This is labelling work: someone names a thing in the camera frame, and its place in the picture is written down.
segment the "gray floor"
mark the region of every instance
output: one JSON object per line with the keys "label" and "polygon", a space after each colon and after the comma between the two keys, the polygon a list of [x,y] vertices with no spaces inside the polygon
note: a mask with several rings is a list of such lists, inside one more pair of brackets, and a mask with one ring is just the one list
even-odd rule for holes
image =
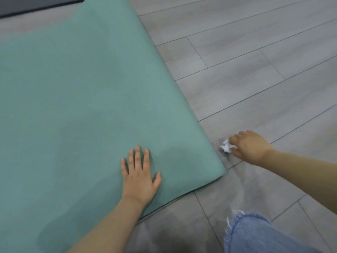
{"label": "gray floor", "polygon": [[[145,217],[127,252],[222,252],[226,218],[240,209],[337,253],[335,214],[271,172],[218,152],[223,139],[252,129],[279,150],[337,162],[337,0],[130,1],[229,171]],[[75,9],[2,20],[0,35]]]}

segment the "teal cushion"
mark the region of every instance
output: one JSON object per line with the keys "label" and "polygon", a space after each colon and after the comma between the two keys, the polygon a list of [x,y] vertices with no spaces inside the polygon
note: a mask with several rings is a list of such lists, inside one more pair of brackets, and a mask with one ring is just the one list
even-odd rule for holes
{"label": "teal cushion", "polygon": [[127,0],[0,44],[0,248],[64,252],[118,203],[120,160],[163,182],[142,216],[225,173]]}

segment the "hand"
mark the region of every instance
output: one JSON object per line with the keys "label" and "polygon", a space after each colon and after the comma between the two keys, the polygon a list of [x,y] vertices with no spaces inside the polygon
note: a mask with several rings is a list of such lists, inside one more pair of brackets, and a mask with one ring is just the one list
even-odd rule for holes
{"label": "hand", "polygon": [[143,168],[141,166],[141,148],[136,146],[135,160],[133,160],[133,149],[129,151],[129,173],[126,170],[125,159],[122,158],[121,167],[124,178],[123,198],[135,200],[143,209],[154,197],[160,184],[161,177],[158,172],[152,182],[150,172],[150,153],[144,151]]}
{"label": "hand", "polygon": [[231,136],[229,142],[237,147],[232,148],[234,156],[257,166],[261,166],[266,154],[274,150],[265,138],[254,131],[240,131]]}

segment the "finger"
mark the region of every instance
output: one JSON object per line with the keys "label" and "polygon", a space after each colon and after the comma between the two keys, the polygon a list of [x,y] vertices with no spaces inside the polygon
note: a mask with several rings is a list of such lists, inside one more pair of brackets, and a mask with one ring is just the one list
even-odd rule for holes
{"label": "finger", "polygon": [[246,131],[240,131],[239,134],[244,136],[244,135],[247,135],[248,132],[246,132]]}
{"label": "finger", "polygon": [[124,158],[122,158],[122,160],[121,160],[121,167],[122,167],[122,175],[123,175],[123,178],[125,180],[127,178],[127,176],[128,176],[128,172],[126,170],[126,165],[125,165],[125,159]]}
{"label": "finger", "polygon": [[129,151],[129,174],[134,172],[133,149]]}
{"label": "finger", "polygon": [[134,169],[141,170],[141,148],[136,146],[136,154],[134,156]]}
{"label": "finger", "polygon": [[158,191],[158,188],[160,187],[160,184],[161,184],[161,176],[160,176],[160,172],[158,172],[156,174],[156,176],[154,177],[154,181],[153,181],[153,189],[155,190],[155,192]]}
{"label": "finger", "polygon": [[236,137],[234,137],[234,136],[231,136],[231,137],[229,138],[229,142],[230,142],[231,145],[237,146],[237,144],[238,144],[238,138],[236,138]]}
{"label": "finger", "polygon": [[144,151],[144,161],[143,161],[143,170],[146,172],[150,172],[150,152],[149,149],[145,149]]}
{"label": "finger", "polygon": [[235,157],[238,157],[241,160],[243,159],[242,153],[238,149],[232,148],[232,153]]}

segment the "jeans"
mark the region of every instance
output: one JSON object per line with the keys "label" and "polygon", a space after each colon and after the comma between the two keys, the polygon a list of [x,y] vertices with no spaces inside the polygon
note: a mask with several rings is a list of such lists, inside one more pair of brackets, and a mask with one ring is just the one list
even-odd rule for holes
{"label": "jeans", "polygon": [[225,253],[321,253],[281,233],[256,213],[240,212],[228,223]]}

